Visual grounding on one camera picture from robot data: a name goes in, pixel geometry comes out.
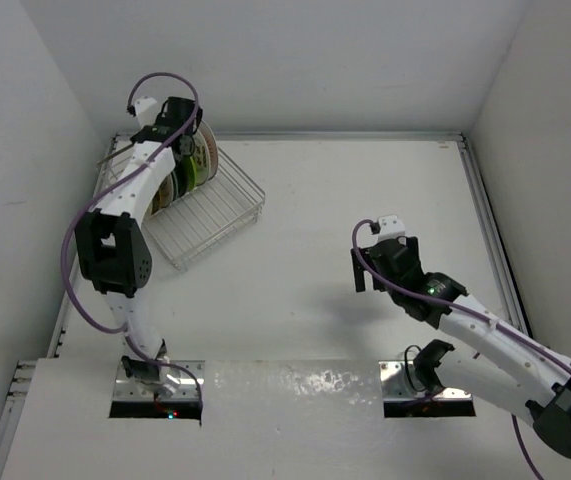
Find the black plate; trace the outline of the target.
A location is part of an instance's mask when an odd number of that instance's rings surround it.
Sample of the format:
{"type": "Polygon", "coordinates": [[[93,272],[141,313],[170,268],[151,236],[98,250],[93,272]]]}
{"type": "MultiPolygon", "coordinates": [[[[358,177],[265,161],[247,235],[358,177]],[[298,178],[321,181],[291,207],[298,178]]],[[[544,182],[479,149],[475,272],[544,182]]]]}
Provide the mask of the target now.
{"type": "Polygon", "coordinates": [[[185,164],[183,162],[177,164],[171,173],[172,183],[173,183],[173,200],[181,198],[185,195],[188,190],[188,175],[185,170],[185,164]]]}

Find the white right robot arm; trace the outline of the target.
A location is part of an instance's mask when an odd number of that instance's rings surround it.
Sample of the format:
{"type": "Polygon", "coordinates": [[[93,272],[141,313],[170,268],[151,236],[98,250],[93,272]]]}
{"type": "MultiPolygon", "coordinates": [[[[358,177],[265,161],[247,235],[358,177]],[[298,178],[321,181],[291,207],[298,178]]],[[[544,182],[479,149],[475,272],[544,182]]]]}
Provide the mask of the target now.
{"type": "Polygon", "coordinates": [[[415,237],[388,238],[353,247],[355,288],[389,294],[411,318],[474,349],[491,362],[476,368],[452,344],[433,340],[416,357],[417,380],[429,391],[466,389],[527,422],[553,451],[571,459],[571,358],[550,350],[490,314],[465,286],[441,272],[426,272],[415,237]]]}

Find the white plate orange sunburst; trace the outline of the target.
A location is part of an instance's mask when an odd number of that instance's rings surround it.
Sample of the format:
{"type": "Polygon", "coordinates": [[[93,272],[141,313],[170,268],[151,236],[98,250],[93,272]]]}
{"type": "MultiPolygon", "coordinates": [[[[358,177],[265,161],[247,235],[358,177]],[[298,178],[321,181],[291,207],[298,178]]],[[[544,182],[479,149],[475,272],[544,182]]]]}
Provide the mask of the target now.
{"type": "Polygon", "coordinates": [[[211,158],[209,180],[212,180],[216,176],[217,171],[218,171],[218,166],[219,166],[219,155],[218,155],[218,147],[216,144],[216,139],[215,139],[215,136],[213,134],[213,131],[211,130],[211,128],[209,127],[209,125],[205,121],[201,122],[196,134],[197,133],[201,133],[206,140],[207,148],[208,148],[210,158],[211,158]]]}

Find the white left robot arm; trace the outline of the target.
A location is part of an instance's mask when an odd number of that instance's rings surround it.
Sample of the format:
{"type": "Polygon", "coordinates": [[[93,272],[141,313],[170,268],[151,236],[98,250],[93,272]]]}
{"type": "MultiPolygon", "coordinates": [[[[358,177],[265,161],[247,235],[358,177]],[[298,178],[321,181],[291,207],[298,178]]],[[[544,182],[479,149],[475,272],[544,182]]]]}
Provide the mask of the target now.
{"type": "Polygon", "coordinates": [[[142,224],[207,183],[217,163],[199,130],[202,110],[195,101],[141,97],[130,111],[140,125],[131,155],[114,186],[81,216],[75,240],[81,274],[105,300],[124,340],[125,375],[154,400],[169,399],[190,376],[186,368],[169,365],[165,341],[148,313],[143,289],[153,262],[142,224]]]}

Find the lime green plate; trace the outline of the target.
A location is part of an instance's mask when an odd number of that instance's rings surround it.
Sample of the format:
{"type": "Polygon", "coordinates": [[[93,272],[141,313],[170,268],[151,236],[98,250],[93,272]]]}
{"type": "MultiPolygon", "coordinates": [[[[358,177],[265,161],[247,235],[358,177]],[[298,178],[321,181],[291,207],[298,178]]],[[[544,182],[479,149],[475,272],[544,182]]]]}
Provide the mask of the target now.
{"type": "Polygon", "coordinates": [[[186,192],[189,193],[196,188],[197,165],[192,155],[184,156],[181,164],[185,175],[186,192]]]}

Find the cream plate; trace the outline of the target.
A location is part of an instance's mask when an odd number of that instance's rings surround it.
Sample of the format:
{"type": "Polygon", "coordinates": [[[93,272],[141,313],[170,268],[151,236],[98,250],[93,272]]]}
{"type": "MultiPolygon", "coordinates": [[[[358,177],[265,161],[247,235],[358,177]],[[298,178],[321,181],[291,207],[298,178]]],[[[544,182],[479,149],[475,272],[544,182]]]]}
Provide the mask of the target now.
{"type": "Polygon", "coordinates": [[[154,216],[159,211],[167,208],[174,200],[174,182],[168,175],[159,185],[152,202],[148,208],[148,215],[154,216]]]}

